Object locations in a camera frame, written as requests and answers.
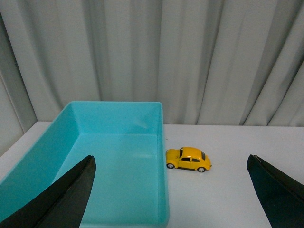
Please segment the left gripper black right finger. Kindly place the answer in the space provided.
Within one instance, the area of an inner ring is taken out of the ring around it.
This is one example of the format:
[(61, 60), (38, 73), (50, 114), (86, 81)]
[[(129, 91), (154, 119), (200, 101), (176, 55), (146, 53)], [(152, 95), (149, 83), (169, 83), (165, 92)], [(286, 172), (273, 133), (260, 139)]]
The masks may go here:
[(256, 155), (247, 160), (256, 195), (273, 228), (304, 226), (304, 186)]

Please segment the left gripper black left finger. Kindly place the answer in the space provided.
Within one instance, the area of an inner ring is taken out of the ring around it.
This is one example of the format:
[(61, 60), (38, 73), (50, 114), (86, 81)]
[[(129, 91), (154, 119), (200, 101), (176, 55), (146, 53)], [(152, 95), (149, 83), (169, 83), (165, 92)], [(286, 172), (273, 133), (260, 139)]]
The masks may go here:
[(86, 156), (25, 206), (4, 219), (2, 228), (80, 227), (95, 178), (96, 162)]

